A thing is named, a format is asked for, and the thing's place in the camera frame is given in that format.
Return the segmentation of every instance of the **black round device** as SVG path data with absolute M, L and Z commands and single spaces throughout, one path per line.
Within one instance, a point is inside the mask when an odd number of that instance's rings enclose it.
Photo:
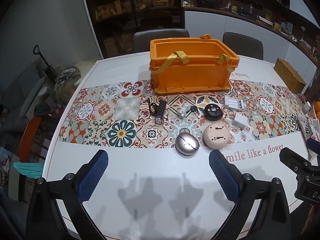
M 223 116 L 222 110 L 216 104 L 208 104 L 204 108 L 204 117 L 209 121 L 220 120 Z

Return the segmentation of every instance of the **screw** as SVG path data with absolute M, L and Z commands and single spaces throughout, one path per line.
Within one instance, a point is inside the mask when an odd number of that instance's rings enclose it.
M 44 179 L 43 179 L 43 178 L 39 178 L 39 179 L 37 180 L 37 184 L 42 184 L 42 183 L 43 183 L 43 181 L 44 181 Z
M 276 184 L 280 184 L 280 182 L 281 182 L 281 180 L 277 177 L 275 177 L 274 180 L 275 180 Z
M 249 173 L 245 173 L 245 174 L 243 174 L 243 176 L 244 176 L 244 178 L 245 178 L 246 180 L 252 179 L 252 176 L 251 176 Z
M 68 174 L 65 176 L 65 178 L 66 178 L 67 180 L 71 180 L 71 179 L 73 178 L 73 176 L 74 176 L 73 173 L 68 173 Z

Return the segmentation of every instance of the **orange bin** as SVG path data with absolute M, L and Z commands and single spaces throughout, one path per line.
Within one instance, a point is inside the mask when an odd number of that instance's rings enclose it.
M 230 89 L 240 58 L 209 35 L 150 42 L 150 68 L 159 94 Z

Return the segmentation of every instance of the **patterned tablecloth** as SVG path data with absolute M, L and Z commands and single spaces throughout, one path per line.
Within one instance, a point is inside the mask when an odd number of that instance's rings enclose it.
M 220 105 L 221 119 L 230 130 L 229 143 L 262 140 L 300 130 L 297 115 L 301 107 L 288 88 L 230 80 L 229 91 L 190 92 L 156 95 L 153 81 L 123 82 L 81 89 L 61 127 L 58 141 L 107 147 L 174 147 L 181 130 L 189 131 L 200 143 L 201 133 L 210 123 L 203 116 L 209 103 Z M 248 126 L 232 125 L 236 112 L 223 107 L 224 96 L 245 102 Z M 167 100 L 162 125 L 156 125 L 148 109 L 151 102 Z M 184 102 L 196 105 L 200 118 L 189 112 L 184 119 L 177 108 Z

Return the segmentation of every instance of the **teal cloth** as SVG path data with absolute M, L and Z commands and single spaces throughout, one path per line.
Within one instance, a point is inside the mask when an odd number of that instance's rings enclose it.
M 44 163 L 21 163 L 15 162 L 14 168 L 26 177 L 38 179 L 42 177 Z

